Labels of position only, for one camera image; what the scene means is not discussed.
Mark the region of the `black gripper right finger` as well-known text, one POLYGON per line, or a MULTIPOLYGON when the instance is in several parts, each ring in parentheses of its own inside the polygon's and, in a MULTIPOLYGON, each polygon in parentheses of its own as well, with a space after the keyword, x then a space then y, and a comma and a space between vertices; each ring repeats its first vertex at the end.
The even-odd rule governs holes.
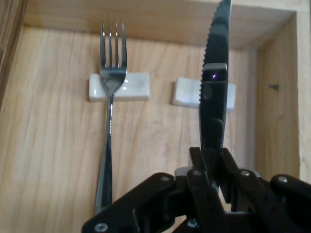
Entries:
POLYGON ((220 150, 220 188, 232 210, 251 211, 270 233, 311 231, 311 185, 286 174, 267 181, 240 169, 229 150, 220 150))

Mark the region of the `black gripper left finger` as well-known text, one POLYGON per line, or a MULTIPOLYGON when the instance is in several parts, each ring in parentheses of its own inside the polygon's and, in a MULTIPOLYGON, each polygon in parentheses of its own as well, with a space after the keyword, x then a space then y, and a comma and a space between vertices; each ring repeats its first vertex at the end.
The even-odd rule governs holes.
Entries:
POLYGON ((83 233, 161 233, 186 216, 182 232, 226 233, 228 222, 218 193, 207 178, 199 148, 190 148, 193 165, 175 175, 156 173, 100 211, 83 233))

